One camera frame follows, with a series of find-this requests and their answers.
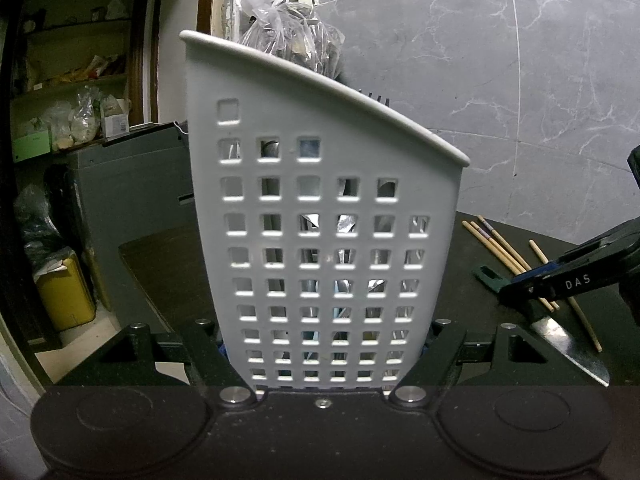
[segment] green box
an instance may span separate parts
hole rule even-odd
[[[14,162],[20,162],[32,156],[44,155],[51,151],[49,131],[36,132],[12,142]]]

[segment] knife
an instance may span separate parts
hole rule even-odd
[[[474,276],[489,290],[496,294],[511,282],[493,269],[482,266],[474,270]],[[523,301],[516,308],[530,324],[533,332],[558,350],[580,370],[603,386],[609,386],[609,372],[605,365],[595,355],[579,345],[558,322],[549,316],[549,312],[537,301]]]

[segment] white plastic basket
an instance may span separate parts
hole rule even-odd
[[[468,158],[310,70],[180,36],[200,237],[231,364],[256,390],[390,390],[422,351]]]

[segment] gray appliance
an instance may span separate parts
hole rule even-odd
[[[162,124],[69,153],[67,163],[98,297],[122,326],[142,321],[152,332],[166,330],[118,248],[197,222],[187,137],[173,124]]]

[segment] silver bolt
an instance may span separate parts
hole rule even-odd
[[[227,386],[220,390],[220,399],[229,404],[239,404],[251,397],[251,392],[244,386]]]
[[[329,399],[316,399],[316,406],[318,408],[320,408],[321,410],[324,410],[325,408],[328,408],[332,404],[333,403]]]
[[[400,386],[396,390],[396,397],[404,402],[420,402],[427,396],[420,386]]]

